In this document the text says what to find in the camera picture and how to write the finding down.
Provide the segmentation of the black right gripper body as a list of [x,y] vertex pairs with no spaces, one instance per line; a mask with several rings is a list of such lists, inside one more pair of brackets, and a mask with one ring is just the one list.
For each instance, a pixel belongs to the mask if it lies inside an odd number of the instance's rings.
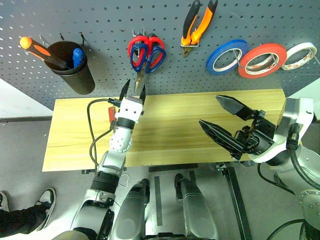
[[255,118],[251,126],[244,126],[235,133],[235,139],[244,145],[243,152],[260,155],[274,143],[276,126],[262,116]]

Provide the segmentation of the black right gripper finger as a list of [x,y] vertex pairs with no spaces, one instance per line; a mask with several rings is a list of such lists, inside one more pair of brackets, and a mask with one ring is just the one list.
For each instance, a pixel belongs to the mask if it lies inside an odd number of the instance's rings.
[[217,124],[213,124],[202,119],[200,119],[198,123],[205,134],[215,143],[227,150],[233,159],[236,161],[241,160],[242,155],[245,153],[245,145],[243,143],[232,137],[230,132]]
[[236,115],[244,121],[254,120],[258,117],[264,118],[266,115],[264,110],[251,109],[234,97],[227,95],[216,95],[215,98],[224,110],[232,115]]

